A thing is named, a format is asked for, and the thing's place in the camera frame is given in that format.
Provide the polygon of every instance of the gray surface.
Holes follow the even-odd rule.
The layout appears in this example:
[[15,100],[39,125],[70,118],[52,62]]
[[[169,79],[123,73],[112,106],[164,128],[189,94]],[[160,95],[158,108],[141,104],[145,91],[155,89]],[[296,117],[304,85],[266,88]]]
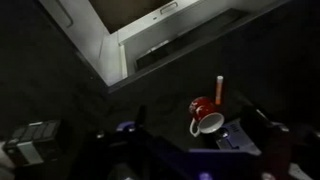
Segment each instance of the gray surface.
[[[148,106],[146,127],[153,134],[182,149],[201,147],[202,142],[188,133],[191,117],[186,110],[194,98],[213,94],[215,77],[221,73],[232,85],[228,90],[240,89],[268,111],[293,107],[289,110],[297,113],[292,120],[303,117],[300,120],[319,124],[315,86],[320,82],[319,28],[314,27],[320,21],[314,19],[313,26],[306,26],[308,20],[297,15],[304,8],[289,11],[289,19],[280,21],[283,26],[276,22],[285,13],[243,27],[106,98],[108,89],[102,81],[70,53],[73,49],[31,1],[4,1],[0,6],[0,133],[39,120],[64,119],[72,125],[69,151],[57,162],[27,169],[22,175],[32,180],[66,178],[87,131],[113,131],[119,122],[133,120],[142,104]],[[304,78],[307,88],[301,89],[297,82]],[[227,97],[225,104],[233,104],[227,102],[234,99]],[[237,108],[227,106],[226,112]]]

